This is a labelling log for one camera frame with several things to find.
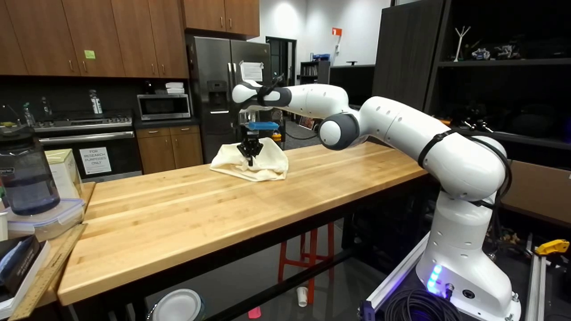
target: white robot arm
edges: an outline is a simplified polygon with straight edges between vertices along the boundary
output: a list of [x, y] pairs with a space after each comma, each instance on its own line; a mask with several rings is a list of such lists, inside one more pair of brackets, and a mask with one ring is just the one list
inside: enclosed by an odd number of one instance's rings
[[476, 318], [519, 318], [510, 279], [481, 251], [490, 206], [506, 172], [497, 140], [463, 137], [438, 119], [381, 95], [354, 110], [344, 88], [326, 83], [263, 92], [246, 81], [231, 90], [235, 103], [253, 95], [263, 106], [322, 117], [319, 138], [328, 147], [345, 147], [372, 135], [415, 158], [442, 186], [415, 274], [429, 292], [449, 295], [458, 309]]

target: floor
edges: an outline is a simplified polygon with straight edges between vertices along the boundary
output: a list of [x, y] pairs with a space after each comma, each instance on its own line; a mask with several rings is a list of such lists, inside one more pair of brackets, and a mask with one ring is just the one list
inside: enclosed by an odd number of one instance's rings
[[[287, 120], [285, 149], [319, 142], [312, 137], [312, 129]], [[342, 220], [335, 220], [335, 247], [340, 249]], [[294, 236], [287, 242], [287, 256], [295, 258], [297, 240]], [[319, 227], [319, 252], [326, 249], [326, 229]], [[240, 258], [233, 263], [222, 265], [197, 277], [187, 279], [178, 286], [192, 288], [199, 293], [203, 308], [199, 318], [213, 315], [240, 299], [256, 293], [276, 283], [278, 270], [278, 245]], [[287, 265], [285, 274], [297, 272], [297, 267]], [[333, 277], [322, 272], [315, 277], [315, 301], [312, 306], [299, 308], [295, 301], [295, 288], [263, 302], [262, 318], [271, 321], [349, 321], [356, 318], [356, 306], [367, 293], [381, 281], [381, 274], [358, 260], [345, 260], [333, 267]], [[162, 295], [172, 288], [156, 292], [146, 299], [153, 306]]]

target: towel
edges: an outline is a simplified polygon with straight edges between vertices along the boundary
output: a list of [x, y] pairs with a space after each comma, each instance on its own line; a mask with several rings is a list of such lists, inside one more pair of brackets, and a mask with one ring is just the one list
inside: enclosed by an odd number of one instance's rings
[[287, 154], [269, 137], [260, 137], [262, 149], [253, 156], [253, 163], [237, 149], [238, 142], [219, 145], [215, 156], [210, 161], [212, 170], [240, 176], [251, 181], [283, 179], [288, 169]]

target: stainless steel refrigerator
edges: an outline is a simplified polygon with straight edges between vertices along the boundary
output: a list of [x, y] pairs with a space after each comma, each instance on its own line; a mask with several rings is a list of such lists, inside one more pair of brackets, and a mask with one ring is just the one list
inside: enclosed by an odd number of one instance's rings
[[231, 87], [244, 78], [267, 85], [269, 46], [222, 37], [188, 35], [188, 67], [194, 108], [201, 122], [201, 145], [210, 161], [224, 142], [237, 142], [238, 106], [231, 103]]

